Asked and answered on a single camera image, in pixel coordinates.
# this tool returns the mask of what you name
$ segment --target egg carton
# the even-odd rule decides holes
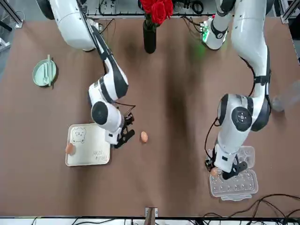
[[[252,194],[258,191],[256,173],[251,170],[255,164],[255,150],[251,146],[240,147],[237,157],[239,162],[245,161],[248,169],[240,172],[237,176],[224,180],[222,171],[218,169],[218,175],[210,175],[210,191],[214,197],[222,200],[241,201],[252,198]]]

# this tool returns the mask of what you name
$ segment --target egg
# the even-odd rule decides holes
[[[212,168],[210,174],[215,177],[218,175],[218,169],[216,167]]]
[[[148,135],[145,131],[141,132],[141,140],[143,143],[146,143],[148,141]]]
[[[66,146],[66,153],[69,155],[73,154],[73,144],[72,143],[68,143]]]

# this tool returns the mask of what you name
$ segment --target vase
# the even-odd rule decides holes
[[[146,21],[143,23],[144,49],[146,53],[154,53],[156,49],[156,29],[148,29]]]

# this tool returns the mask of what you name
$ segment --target brown table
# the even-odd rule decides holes
[[[136,135],[113,150],[104,166],[67,167],[64,152],[68,127],[91,122],[87,88],[103,74],[96,51],[69,47],[55,22],[29,22],[15,32],[0,82],[1,216],[143,216],[147,206],[157,207],[162,217],[228,216],[266,194],[300,195],[299,104],[285,114],[273,113],[267,127],[246,140],[256,150],[259,191],[253,199],[222,202],[210,195],[204,139],[220,98],[249,93],[251,71],[229,38],[219,51],[210,51],[182,19],[167,20],[157,30],[155,53],[146,54],[142,23],[116,20],[104,34],[129,80],[120,102],[137,105]],[[274,96],[297,80],[300,70],[280,18],[267,18],[265,36]],[[34,66],[47,54],[59,69],[53,90],[32,81]],[[144,145],[143,130],[149,135]],[[208,147],[217,134],[214,128]],[[270,201],[285,213],[299,208],[283,197]],[[257,215],[275,216],[263,204]]]

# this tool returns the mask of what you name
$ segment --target red rose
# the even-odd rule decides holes
[[[165,14],[167,17],[170,18],[170,16],[173,15],[173,3],[172,0],[164,0],[165,5]]]
[[[142,7],[146,13],[151,13],[151,7],[156,0],[141,0]]]
[[[166,18],[165,5],[162,1],[158,1],[152,5],[152,22],[161,25]]]

